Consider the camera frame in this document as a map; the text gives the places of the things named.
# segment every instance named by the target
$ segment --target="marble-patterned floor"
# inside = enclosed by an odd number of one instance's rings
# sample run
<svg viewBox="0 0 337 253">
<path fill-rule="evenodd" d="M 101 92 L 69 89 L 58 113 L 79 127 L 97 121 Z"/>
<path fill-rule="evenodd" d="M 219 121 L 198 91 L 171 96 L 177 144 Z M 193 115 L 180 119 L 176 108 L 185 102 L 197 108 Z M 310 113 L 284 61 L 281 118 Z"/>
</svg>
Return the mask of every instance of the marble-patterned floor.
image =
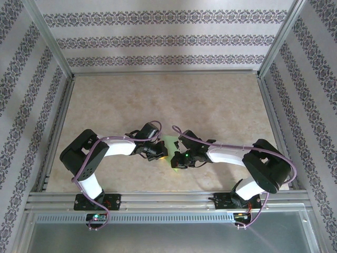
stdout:
<svg viewBox="0 0 337 253">
<path fill-rule="evenodd" d="M 47 191 L 78 191 L 59 156 L 83 130 L 123 135 L 151 120 L 161 121 L 167 135 L 176 135 L 171 129 L 176 124 L 203 140 L 251 145 L 264 138 L 275 145 L 253 74 L 81 76 Z M 105 191 L 231 190 L 248 175 L 246 168 L 225 163 L 175 172 L 165 160 L 148 162 L 139 155 L 106 157 L 96 170 Z"/>
</svg>

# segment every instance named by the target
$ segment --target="patterned wallpaper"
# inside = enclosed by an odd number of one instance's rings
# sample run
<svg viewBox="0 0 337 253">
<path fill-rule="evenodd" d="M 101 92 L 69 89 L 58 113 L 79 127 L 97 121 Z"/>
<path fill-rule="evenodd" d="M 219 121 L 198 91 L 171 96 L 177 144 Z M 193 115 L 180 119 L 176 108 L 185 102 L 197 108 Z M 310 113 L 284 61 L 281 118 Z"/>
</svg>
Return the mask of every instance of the patterned wallpaper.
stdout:
<svg viewBox="0 0 337 253">
<path fill-rule="evenodd" d="M 0 8 L 0 252 L 10 252 L 67 80 L 21 1 Z"/>
<path fill-rule="evenodd" d="M 265 82 L 329 252 L 337 252 L 337 1 L 310 0 Z"/>
<path fill-rule="evenodd" d="M 258 70 L 292 0 L 37 0 L 74 73 Z"/>
</svg>

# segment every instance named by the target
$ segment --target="purple cable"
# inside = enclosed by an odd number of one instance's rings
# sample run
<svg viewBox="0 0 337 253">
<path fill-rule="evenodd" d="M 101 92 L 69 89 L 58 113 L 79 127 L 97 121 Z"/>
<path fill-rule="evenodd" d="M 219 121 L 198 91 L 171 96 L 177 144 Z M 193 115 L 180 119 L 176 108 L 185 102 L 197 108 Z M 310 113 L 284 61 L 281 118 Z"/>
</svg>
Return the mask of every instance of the purple cable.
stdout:
<svg viewBox="0 0 337 253">
<path fill-rule="evenodd" d="M 105 220 L 105 222 L 104 222 L 101 226 L 99 226 L 98 228 L 95 228 L 95 230 L 97 231 L 97 230 L 99 230 L 99 229 L 105 227 L 105 226 L 108 224 L 109 218 L 110 218 L 109 209 L 107 209 L 104 205 L 102 205 L 102 204 L 96 202 L 95 200 L 93 200 L 92 198 L 90 198 L 90 197 L 88 196 L 88 194 L 86 194 L 86 192 L 82 189 L 80 183 L 79 183 L 77 180 L 76 180 L 74 183 L 77 185 L 77 187 L 80 189 L 81 193 L 82 193 L 82 194 L 83 194 L 89 201 L 91 201 L 92 203 L 98 205 L 99 207 L 103 208 L 103 209 L 106 211 L 106 220 Z M 90 221 L 89 221 L 89 224 L 88 224 L 89 230 L 92 229 L 92 227 L 91 227 L 91 222 L 92 222 L 92 221 L 93 221 L 93 220 L 90 220 Z"/>
<path fill-rule="evenodd" d="M 80 175 L 82 174 L 82 172 L 83 172 L 85 166 L 87 165 L 87 163 L 88 163 L 88 161 L 89 161 L 89 158 L 90 158 L 90 156 L 92 155 L 92 153 L 93 153 L 95 147 L 96 147 L 101 141 L 106 141 L 106 140 L 151 141 L 151 140 L 153 140 L 153 139 L 158 138 L 158 136 L 159 136 L 159 135 L 161 134 L 161 132 L 162 132 L 162 124 L 161 124 L 159 121 L 157 121 L 157 120 L 153 120 L 153 121 L 151 121 L 150 123 L 157 123 L 157 124 L 159 124 L 159 131 L 158 131 L 158 133 L 157 133 L 156 135 L 154 135 L 153 137 L 151 137 L 151 138 L 147 138 L 147 139 L 135 139 L 135 138 L 129 138 L 129 137 L 123 137 L 123 136 L 109 136 L 109 137 L 103 137 L 103 138 L 97 140 L 97 141 L 94 143 L 94 145 L 91 147 L 89 153 L 87 154 L 87 156 L 86 156 L 86 158 L 85 158 L 85 160 L 84 160 L 84 162 L 83 162 L 83 164 L 82 164 L 80 170 L 77 172 L 76 176 L 74 176 L 74 177 L 72 178 L 72 182 L 75 183 L 75 184 L 77 185 L 77 187 L 80 189 L 81 193 L 82 193 L 82 194 L 83 194 L 83 195 L 84 195 L 90 202 L 92 202 L 92 203 L 98 205 L 99 207 L 103 208 L 103 209 L 106 211 L 106 220 L 105 220 L 105 222 L 104 222 L 101 226 L 99 226 L 98 228 L 95 228 L 96 231 L 99 230 L 99 229 L 101 229 L 101 228 L 103 228 L 104 226 L 106 226 L 106 224 L 109 222 L 110 212 L 109 212 L 109 210 L 108 210 L 104 205 L 102 205 L 102 204 L 96 202 L 95 200 L 93 200 L 92 198 L 90 198 L 90 197 L 88 196 L 88 194 L 86 194 L 86 192 L 82 189 L 80 183 L 78 182 L 78 178 L 80 177 Z M 88 224 L 88 227 L 89 227 L 90 230 L 92 229 L 92 227 L 90 226 L 90 225 L 91 225 L 91 222 L 92 222 L 92 220 L 90 220 L 90 221 L 89 221 L 89 224 Z"/>
<path fill-rule="evenodd" d="M 285 181 L 283 184 L 288 184 L 290 182 L 292 182 L 296 176 L 297 176 L 297 169 L 296 169 L 296 166 L 294 165 L 294 163 L 289 160 L 287 157 L 281 155 L 281 154 L 278 154 L 276 152 L 273 152 L 273 151 L 270 151 L 270 150 L 266 150 L 266 149 L 259 149 L 259 148 L 255 148 L 255 147 L 244 147 L 244 146 L 238 146 L 238 145 L 229 145 L 229 144 L 214 144 L 214 143 L 209 143 L 209 142 L 205 142 L 205 141 L 201 141 L 201 140 L 198 140 L 198 139 L 195 139 L 193 137 L 189 137 L 188 135 L 184 134 L 181 129 L 179 127 L 177 127 L 176 125 L 173 125 L 172 126 L 172 129 L 177 132 L 178 134 L 180 134 L 181 136 L 185 137 L 185 138 L 188 138 L 192 141 L 196 141 L 196 142 L 199 142 L 199 143 L 202 143 L 202 144 L 206 144 L 206 145 L 209 145 L 209 146 L 213 146 L 213 147 L 219 147 L 219 148 L 229 148 L 229 149 L 239 149 L 239 150 L 256 150 L 258 152 L 263 152 L 263 153 L 268 153 L 268 154 L 271 154 L 271 155 L 274 155 L 276 157 L 279 157 L 281 159 L 283 159 L 284 161 L 286 161 L 292 168 L 293 172 L 294 172 L 294 175 L 287 181 Z M 236 221 L 236 223 L 238 224 L 241 224 L 242 226 L 241 227 L 238 227 L 238 228 L 246 228 L 246 227 L 249 227 L 253 222 L 255 222 L 257 220 L 257 218 L 260 216 L 261 212 L 262 212 L 262 209 L 264 208 L 265 204 L 267 203 L 267 200 L 268 200 L 268 197 L 269 197 L 269 193 L 267 192 L 267 196 L 260 208 L 260 210 L 258 211 L 257 215 L 255 216 L 255 218 L 250 222 L 248 223 L 247 225 L 242 223 L 242 222 L 239 222 L 239 221 Z"/>
<path fill-rule="evenodd" d="M 257 219 L 258 217 L 260 216 L 261 212 L 262 212 L 262 209 L 265 207 L 265 204 L 267 203 L 267 200 L 269 198 L 269 192 L 266 192 L 267 193 L 267 196 L 265 196 L 265 200 L 261 206 L 261 208 L 259 209 L 259 211 L 257 212 L 256 216 L 254 217 L 253 220 L 251 220 L 251 222 L 249 222 L 248 224 L 245 224 L 243 222 L 240 222 L 240 221 L 235 221 L 235 223 L 238 223 L 240 225 L 242 225 L 242 227 L 239 227 L 239 228 L 247 228 L 249 227 L 251 224 L 253 224 Z"/>
</svg>

